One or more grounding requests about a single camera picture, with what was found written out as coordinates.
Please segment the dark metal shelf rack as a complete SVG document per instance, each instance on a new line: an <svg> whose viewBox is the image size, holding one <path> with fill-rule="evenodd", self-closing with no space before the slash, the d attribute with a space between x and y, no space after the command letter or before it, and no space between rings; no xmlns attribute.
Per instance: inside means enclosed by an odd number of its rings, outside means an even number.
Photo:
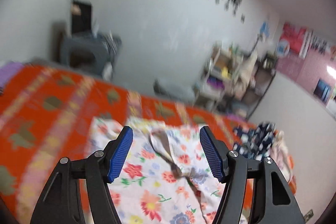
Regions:
<svg viewBox="0 0 336 224"><path fill-rule="evenodd" d="M244 55L243 62L250 55ZM269 90L276 75L275 66L277 57L272 52L267 52L262 57L258 57L248 87L245 89L237 80L234 86L234 97L230 103L230 108L234 114L249 120L256 111L267 91Z"/></svg>

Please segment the navy polka dot garment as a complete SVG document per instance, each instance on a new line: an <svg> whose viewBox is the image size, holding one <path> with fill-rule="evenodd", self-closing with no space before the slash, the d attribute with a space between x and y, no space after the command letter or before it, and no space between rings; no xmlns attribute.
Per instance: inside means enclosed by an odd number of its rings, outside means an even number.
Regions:
<svg viewBox="0 0 336 224"><path fill-rule="evenodd" d="M274 143L276 127L274 123L262 122L256 128L234 128L235 135L239 138L232 149L246 159L261 161L270 156L270 149Z"/></svg>

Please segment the grey round floor cushion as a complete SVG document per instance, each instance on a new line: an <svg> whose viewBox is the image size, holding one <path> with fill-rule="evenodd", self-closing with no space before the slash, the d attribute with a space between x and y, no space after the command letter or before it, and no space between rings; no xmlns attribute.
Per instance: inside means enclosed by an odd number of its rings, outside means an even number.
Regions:
<svg viewBox="0 0 336 224"><path fill-rule="evenodd" d="M190 86L183 86L165 79L155 79L153 90L157 96L168 100L193 103L195 93Z"/></svg>

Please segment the orange patterned bed blanket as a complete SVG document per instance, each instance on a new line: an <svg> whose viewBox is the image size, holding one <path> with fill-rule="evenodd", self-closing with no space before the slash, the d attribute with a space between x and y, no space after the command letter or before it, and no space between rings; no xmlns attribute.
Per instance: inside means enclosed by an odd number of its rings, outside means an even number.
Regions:
<svg viewBox="0 0 336 224"><path fill-rule="evenodd" d="M130 117L169 126L199 126L199 141L214 178L224 185L211 223L303 223L291 173L276 155L246 159L232 149L244 122L125 90L56 67L7 63L1 67L1 222L31 223L38 198L63 157L81 160L117 139ZM94 223L80 182L85 223Z"/></svg>

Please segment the white storage shelf unit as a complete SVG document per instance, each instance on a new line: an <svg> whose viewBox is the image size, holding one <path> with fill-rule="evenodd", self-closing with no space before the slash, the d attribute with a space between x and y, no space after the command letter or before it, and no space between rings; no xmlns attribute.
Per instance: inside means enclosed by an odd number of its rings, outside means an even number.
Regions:
<svg viewBox="0 0 336 224"><path fill-rule="evenodd" d="M244 57L238 46L214 45L206 60L201 76L194 86L193 104L215 110L224 97L231 93L238 78Z"/></svg>

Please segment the grey utility cart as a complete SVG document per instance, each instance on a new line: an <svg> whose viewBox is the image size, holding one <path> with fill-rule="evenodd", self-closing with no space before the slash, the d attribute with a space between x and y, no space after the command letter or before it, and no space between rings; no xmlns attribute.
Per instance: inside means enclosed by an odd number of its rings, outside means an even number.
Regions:
<svg viewBox="0 0 336 224"><path fill-rule="evenodd" d="M112 34L67 36L60 44L60 64L103 77L105 66L115 64L121 46L121 38Z"/></svg>

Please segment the beige hanging towel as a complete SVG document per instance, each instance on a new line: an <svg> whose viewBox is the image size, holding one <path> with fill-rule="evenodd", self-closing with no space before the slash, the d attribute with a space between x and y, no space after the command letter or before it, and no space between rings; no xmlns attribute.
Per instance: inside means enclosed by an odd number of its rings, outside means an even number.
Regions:
<svg viewBox="0 0 336 224"><path fill-rule="evenodd" d="M253 69L258 58L258 53L254 50L251 55L244 61L239 69L239 82L243 88L247 88L250 82Z"/></svg>

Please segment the white floral garment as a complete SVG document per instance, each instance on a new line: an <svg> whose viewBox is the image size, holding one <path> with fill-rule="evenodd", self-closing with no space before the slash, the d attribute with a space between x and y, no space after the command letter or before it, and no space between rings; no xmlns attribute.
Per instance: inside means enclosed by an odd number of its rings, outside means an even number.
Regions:
<svg viewBox="0 0 336 224"><path fill-rule="evenodd" d="M108 188L122 223L211 223L224 185L213 177L199 126L130 117L134 133Z"/></svg>

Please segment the black open case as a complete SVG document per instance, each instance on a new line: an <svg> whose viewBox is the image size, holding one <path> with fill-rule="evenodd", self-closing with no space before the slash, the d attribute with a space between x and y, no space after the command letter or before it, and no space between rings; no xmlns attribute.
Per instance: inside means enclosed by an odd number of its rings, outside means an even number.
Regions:
<svg viewBox="0 0 336 224"><path fill-rule="evenodd" d="M92 30L92 4L87 1L71 0L71 34Z"/></svg>

